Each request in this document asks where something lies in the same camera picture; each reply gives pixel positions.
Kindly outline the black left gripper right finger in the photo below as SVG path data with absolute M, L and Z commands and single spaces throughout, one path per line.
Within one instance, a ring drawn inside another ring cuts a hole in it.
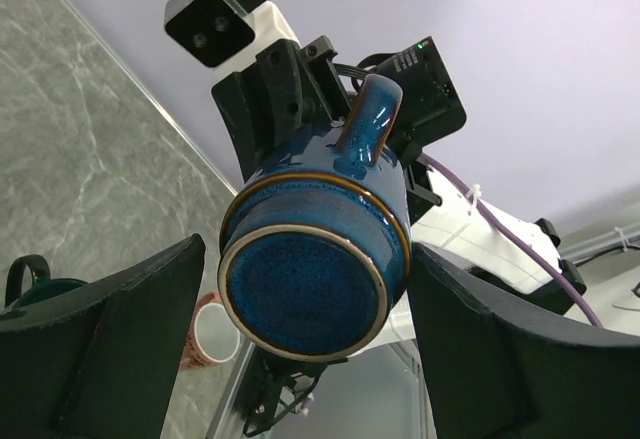
M 639 339 L 412 248 L 408 298 L 440 438 L 636 438 Z

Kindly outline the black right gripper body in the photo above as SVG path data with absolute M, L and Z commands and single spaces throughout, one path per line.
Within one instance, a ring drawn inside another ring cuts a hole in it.
M 243 180 L 293 131 L 349 113 L 352 100 L 333 64 L 336 55 L 325 35 L 304 47 L 279 39 L 212 87 Z

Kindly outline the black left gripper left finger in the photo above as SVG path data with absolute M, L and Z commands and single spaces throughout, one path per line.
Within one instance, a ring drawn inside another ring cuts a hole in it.
M 1 312 L 5 438 L 160 436 L 203 276 L 199 235 Z

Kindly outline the dark green patterned mug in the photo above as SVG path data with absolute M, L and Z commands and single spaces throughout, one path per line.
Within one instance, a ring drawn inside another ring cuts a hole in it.
M 23 279 L 28 271 L 31 286 L 23 291 Z M 21 308 L 60 296 L 86 285 L 86 281 L 74 278 L 51 277 L 47 260 L 39 254 L 17 258 L 10 266 L 5 289 L 7 309 Z

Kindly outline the dark blue glossy mug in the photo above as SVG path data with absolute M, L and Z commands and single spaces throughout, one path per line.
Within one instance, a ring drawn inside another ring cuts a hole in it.
M 387 147 L 402 102 L 368 76 L 342 121 L 294 131 L 235 197 L 217 285 L 236 327 L 298 361 L 356 353 L 403 294 L 411 231 L 402 166 Z

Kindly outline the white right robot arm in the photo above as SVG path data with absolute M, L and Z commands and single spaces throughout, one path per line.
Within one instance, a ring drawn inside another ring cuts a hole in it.
M 215 64 L 245 181 L 220 230 L 218 290 L 255 345 L 235 404 L 247 438 L 306 411 L 330 365 L 413 336 L 413 242 L 557 313 L 583 293 L 548 221 L 483 203 L 423 155 L 466 120 L 431 38 L 354 66 L 335 55 L 325 37 L 279 38 Z

